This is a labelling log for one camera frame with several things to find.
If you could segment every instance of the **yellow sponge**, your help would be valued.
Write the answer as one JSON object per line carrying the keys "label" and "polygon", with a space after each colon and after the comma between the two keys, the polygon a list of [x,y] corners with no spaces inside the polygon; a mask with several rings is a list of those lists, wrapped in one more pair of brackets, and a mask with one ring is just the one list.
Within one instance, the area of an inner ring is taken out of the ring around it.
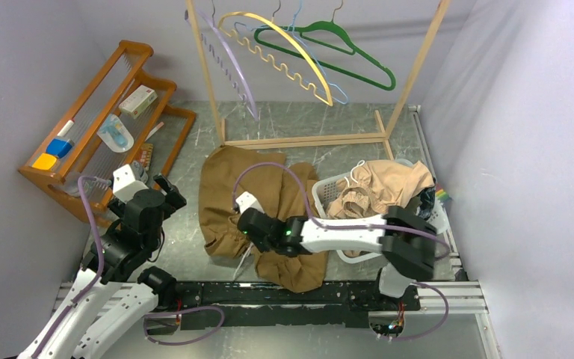
{"label": "yellow sponge", "polygon": [[50,171],[58,164],[58,158],[56,156],[48,155],[47,153],[41,153],[40,156],[32,164],[32,168],[37,170]]}

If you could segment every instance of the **white wall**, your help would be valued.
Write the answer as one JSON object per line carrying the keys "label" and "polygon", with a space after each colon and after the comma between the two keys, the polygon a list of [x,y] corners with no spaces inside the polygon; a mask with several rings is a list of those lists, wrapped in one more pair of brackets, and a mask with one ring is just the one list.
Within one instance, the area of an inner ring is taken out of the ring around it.
{"label": "white wall", "polygon": [[49,319],[87,226],[16,169],[104,63],[69,1],[0,1],[0,358]]}
{"label": "white wall", "polygon": [[[452,2],[424,69],[417,79],[410,103],[420,103],[423,100],[475,1]],[[195,3],[204,13],[208,15],[212,13],[210,1],[195,0]],[[329,20],[333,8],[338,7],[340,3],[339,0],[306,0],[296,25],[305,26],[317,20]],[[396,101],[438,3],[439,0],[345,1],[344,7],[336,13],[336,23],[349,33],[355,44],[393,71],[397,77],[397,87],[392,92],[384,91],[332,70],[327,71],[329,81],[342,87],[352,102]],[[111,54],[117,42],[122,39],[148,43],[155,50],[155,56],[147,64],[150,72],[174,80],[179,86],[177,96],[186,99],[208,99],[192,30],[184,20],[185,1],[161,0],[150,4],[141,0],[80,0],[78,5],[106,55]],[[271,14],[277,9],[278,1],[215,0],[215,5],[216,21],[225,13],[236,10],[247,10],[271,18]],[[276,23],[289,25],[297,8],[298,0],[283,0],[282,8],[276,15]],[[225,51],[219,49],[221,46],[208,26],[201,19],[198,20],[203,32],[209,35],[210,42],[216,45],[219,53],[225,55]],[[225,27],[232,28],[234,21],[246,22],[250,26],[261,25],[260,22],[237,17],[227,19]],[[320,34],[314,35],[317,38],[326,38]],[[262,62],[258,55],[250,54],[233,40],[229,43],[241,63],[256,100],[317,101],[310,92],[302,90],[284,74],[274,70],[270,64]],[[287,44],[284,40],[279,43],[283,46]],[[351,57],[339,52],[323,51],[324,48],[321,49],[314,43],[309,44],[321,60],[338,64],[382,82],[386,81],[381,70],[358,56]],[[290,70],[301,71],[305,79],[314,81],[313,71],[304,61],[281,52],[272,53],[276,54],[278,60],[286,62]],[[220,69],[211,56],[209,64],[217,99],[238,99],[236,92],[232,90],[226,77],[220,74]]]}
{"label": "white wall", "polygon": [[479,0],[422,123],[505,358],[574,358],[574,1]]}

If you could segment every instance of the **green hanger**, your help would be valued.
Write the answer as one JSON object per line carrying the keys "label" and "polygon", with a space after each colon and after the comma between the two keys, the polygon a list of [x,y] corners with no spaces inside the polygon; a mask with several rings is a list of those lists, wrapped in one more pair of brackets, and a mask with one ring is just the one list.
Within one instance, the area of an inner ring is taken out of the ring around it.
{"label": "green hanger", "polygon": [[[337,67],[337,66],[335,66],[335,65],[329,64],[329,63],[324,62],[324,61],[318,61],[318,63],[319,63],[321,66],[324,66],[324,67],[326,67],[327,69],[331,69],[331,70],[333,70],[333,71],[337,71],[337,72],[339,72],[339,73],[343,73],[343,74],[345,74],[346,76],[350,76],[350,77],[352,77],[352,78],[354,78],[354,79],[358,79],[358,80],[360,80],[360,81],[362,81],[362,82],[366,82],[367,84],[373,85],[373,86],[375,86],[375,87],[377,87],[377,88],[381,88],[382,90],[391,91],[392,89],[395,88],[395,85],[396,85],[395,75],[392,74],[392,71],[391,71],[388,67],[385,67],[385,66],[383,66],[382,64],[380,64],[379,61],[375,60],[373,57],[371,57],[369,54],[367,54],[366,52],[364,52],[362,49],[360,49],[359,47],[357,47],[357,46],[353,43],[353,41],[351,41],[351,39],[349,38],[347,32],[346,32],[343,28],[341,28],[340,26],[338,26],[336,23],[334,23],[334,22],[333,22],[333,19],[331,19],[331,21],[317,21],[317,22],[314,22],[314,23],[312,23],[311,25],[306,26],[306,27],[295,27],[295,28],[292,28],[291,26],[280,26],[280,28],[283,29],[283,30],[287,30],[287,31],[293,30],[293,31],[297,32],[297,33],[300,35],[300,37],[303,38],[303,39],[312,41],[312,42],[314,42],[314,43],[317,43],[317,44],[319,44],[319,45],[328,47],[328,48],[330,48],[330,49],[334,49],[334,50],[339,51],[339,52],[343,52],[343,53],[345,53],[345,54],[347,54],[347,55],[355,55],[355,54],[358,54],[358,55],[362,56],[362,57],[365,58],[368,62],[370,62],[371,64],[375,65],[377,68],[381,69],[382,71],[384,71],[384,72],[388,75],[388,77],[390,78],[390,85],[383,85],[383,84],[381,84],[381,83],[379,83],[379,82],[375,82],[374,80],[367,79],[366,77],[361,76],[361,75],[358,75],[358,74],[356,74],[356,73],[353,73],[353,72],[351,72],[351,71],[349,71],[349,70],[342,69],[341,67]],[[263,32],[263,31],[265,31],[265,30],[271,30],[271,28],[269,28],[269,27],[261,27],[261,28],[257,28],[256,31],[254,31],[254,40],[255,40],[257,43],[259,43],[259,44],[261,44],[261,45],[264,45],[264,46],[267,46],[267,47],[272,48],[272,49],[276,49],[276,50],[278,50],[278,51],[280,51],[280,52],[284,52],[284,53],[286,53],[286,54],[288,54],[288,55],[295,56],[295,57],[297,57],[297,58],[303,58],[303,56],[302,56],[300,53],[296,52],[296,51],[293,51],[293,50],[290,50],[290,49],[286,49],[286,48],[284,48],[284,47],[281,47],[281,46],[278,46],[278,45],[274,45],[274,44],[272,44],[272,43],[268,43],[267,41],[261,40],[261,39],[259,38],[259,35],[260,35],[261,32]],[[339,37],[340,39],[342,39],[342,41],[345,42],[346,46],[348,46],[352,51],[349,51],[349,50],[340,48],[340,47],[338,47],[338,46],[334,46],[333,44],[330,44],[330,43],[325,43],[325,42],[320,41],[320,40],[312,39],[312,38],[310,38],[310,37],[306,37],[306,36],[303,35],[303,34],[305,34],[305,33],[307,33],[307,32],[312,32],[312,31],[317,31],[317,30],[325,30],[325,31],[329,31],[329,32],[332,32],[332,33],[338,35],[338,37]]]}

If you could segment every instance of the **small box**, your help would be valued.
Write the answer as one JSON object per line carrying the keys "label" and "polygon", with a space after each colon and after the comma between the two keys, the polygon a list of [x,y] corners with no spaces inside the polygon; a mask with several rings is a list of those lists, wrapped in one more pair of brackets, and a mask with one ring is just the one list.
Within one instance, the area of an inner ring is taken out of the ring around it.
{"label": "small box", "polygon": [[138,118],[156,98],[157,93],[152,88],[140,85],[120,103],[120,111],[133,118]]}

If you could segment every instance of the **wooden dowel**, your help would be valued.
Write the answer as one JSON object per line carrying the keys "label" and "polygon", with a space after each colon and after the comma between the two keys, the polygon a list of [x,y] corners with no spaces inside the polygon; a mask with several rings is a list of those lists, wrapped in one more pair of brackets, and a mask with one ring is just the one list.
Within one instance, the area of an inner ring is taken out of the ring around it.
{"label": "wooden dowel", "polygon": [[206,62],[206,54],[203,52],[199,26],[197,25],[197,15],[194,12],[194,1],[186,0],[186,7],[188,8],[188,20],[190,20],[190,25],[192,26],[192,32],[194,34],[194,42],[197,45],[197,52],[199,54],[199,59],[201,60],[203,79],[206,82],[206,90],[208,91],[208,98],[210,99],[210,109],[212,110],[212,116],[215,118],[215,128],[219,136],[219,142],[223,144],[225,139],[223,138],[221,131],[219,131],[219,110],[217,109],[217,101],[215,100],[215,90],[212,88],[212,80],[210,79],[210,70],[208,69],[208,63]]}
{"label": "wooden dowel", "polygon": [[428,54],[428,51],[430,51],[430,47],[432,46],[436,32],[441,26],[441,21],[443,21],[445,12],[448,10],[448,6],[450,6],[450,1],[451,0],[441,0],[439,6],[436,8],[436,13],[432,18],[432,22],[430,23],[430,27],[428,28],[428,32],[426,33],[422,47],[419,49],[419,53],[415,58],[413,68],[410,70],[410,74],[408,75],[408,79],[404,85],[404,89],[401,92],[401,97],[399,97],[399,100],[397,103],[395,103],[395,109],[393,110],[390,120],[388,121],[388,125],[386,125],[386,138],[390,138],[390,134],[395,128],[395,124],[397,124],[401,110],[406,105],[406,101],[408,100],[410,91],[413,89],[413,85],[415,84],[415,80],[419,75],[419,71],[422,69],[426,55]]}
{"label": "wooden dowel", "polygon": [[269,145],[269,144],[297,144],[297,143],[310,143],[314,144],[317,142],[324,142],[324,141],[350,141],[355,139],[367,138],[370,142],[379,142],[384,138],[383,133],[375,132],[375,133],[352,133],[348,135],[324,135],[324,136],[305,136],[305,137],[286,137],[286,138],[263,138],[259,140],[233,140],[233,141],[226,141],[226,143],[235,142],[237,144],[261,144],[261,145]]}
{"label": "wooden dowel", "polygon": [[248,150],[267,150],[272,148],[291,148],[291,147],[316,147],[316,146],[337,146],[341,144],[374,144],[381,142],[382,138],[354,138],[342,140],[318,140],[307,142],[280,142],[272,144],[260,144],[256,141],[226,141],[228,146],[237,146],[247,148]]}

